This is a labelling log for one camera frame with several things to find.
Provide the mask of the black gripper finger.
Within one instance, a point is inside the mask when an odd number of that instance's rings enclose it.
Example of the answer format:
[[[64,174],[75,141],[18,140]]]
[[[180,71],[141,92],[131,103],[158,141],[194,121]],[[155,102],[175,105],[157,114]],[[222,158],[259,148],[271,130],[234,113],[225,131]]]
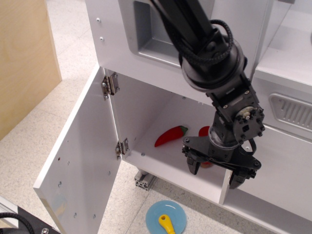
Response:
[[[198,173],[199,167],[200,167],[200,161],[198,160],[197,157],[193,158],[188,156],[187,157],[187,165],[189,168],[189,171],[193,174],[196,175]]]
[[[240,185],[242,185],[246,179],[250,179],[250,178],[255,178],[256,176],[256,171],[233,171],[231,178],[230,178],[230,182],[229,182],[229,186],[230,189],[236,189],[238,188]]]

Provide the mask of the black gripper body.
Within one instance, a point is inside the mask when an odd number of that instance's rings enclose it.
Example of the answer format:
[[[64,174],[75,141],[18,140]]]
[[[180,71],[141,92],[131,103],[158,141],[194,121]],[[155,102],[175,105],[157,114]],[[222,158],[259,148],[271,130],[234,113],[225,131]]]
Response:
[[[232,124],[215,119],[207,136],[187,136],[182,152],[233,171],[256,171],[261,162],[254,157],[254,138],[261,136],[261,119],[235,119]]]

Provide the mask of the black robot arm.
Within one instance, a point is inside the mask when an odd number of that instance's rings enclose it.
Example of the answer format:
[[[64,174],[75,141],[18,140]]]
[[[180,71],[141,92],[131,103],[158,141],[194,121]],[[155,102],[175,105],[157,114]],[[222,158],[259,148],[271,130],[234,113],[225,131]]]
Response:
[[[247,58],[229,26],[208,19],[198,1],[155,0],[153,5],[178,50],[184,78],[216,109],[207,136],[183,139],[189,170],[196,174],[201,163],[212,163],[230,170],[229,187],[238,188],[261,168],[254,138],[265,129],[263,109],[244,73]]]

